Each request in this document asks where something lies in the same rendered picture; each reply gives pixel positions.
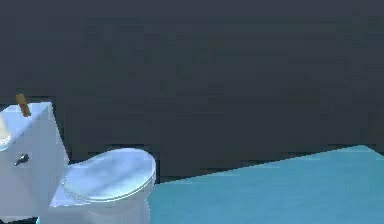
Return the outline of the white toilet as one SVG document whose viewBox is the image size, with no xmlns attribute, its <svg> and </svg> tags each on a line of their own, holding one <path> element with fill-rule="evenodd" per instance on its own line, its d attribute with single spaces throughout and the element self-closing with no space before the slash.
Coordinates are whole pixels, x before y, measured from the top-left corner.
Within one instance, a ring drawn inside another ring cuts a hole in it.
<svg viewBox="0 0 384 224">
<path fill-rule="evenodd" d="M 142 149 L 120 148 L 71 164 L 52 104 L 0 111 L 12 140 L 0 151 L 0 220 L 37 224 L 149 224 L 147 202 L 156 162 Z"/>
</svg>

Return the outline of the brown bottle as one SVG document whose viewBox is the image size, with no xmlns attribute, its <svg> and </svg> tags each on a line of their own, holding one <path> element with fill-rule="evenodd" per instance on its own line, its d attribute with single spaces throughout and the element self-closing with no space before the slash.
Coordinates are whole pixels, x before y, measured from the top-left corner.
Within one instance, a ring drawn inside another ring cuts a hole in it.
<svg viewBox="0 0 384 224">
<path fill-rule="evenodd" d="M 20 107 L 20 110 L 22 112 L 22 115 L 24 117 L 29 117 L 31 115 L 27 100 L 23 94 L 17 94 L 16 95 L 16 101 Z"/>
</svg>

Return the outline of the white round object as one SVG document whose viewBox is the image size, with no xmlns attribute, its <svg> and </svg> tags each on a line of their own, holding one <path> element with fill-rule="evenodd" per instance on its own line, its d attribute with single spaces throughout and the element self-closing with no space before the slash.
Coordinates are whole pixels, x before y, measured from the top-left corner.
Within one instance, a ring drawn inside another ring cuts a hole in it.
<svg viewBox="0 0 384 224">
<path fill-rule="evenodd" d="M 9 131 L 3 116 L 0 115 L 0 151 L 7 149 L 11 140 L 12 133 Z"/>
</svg>

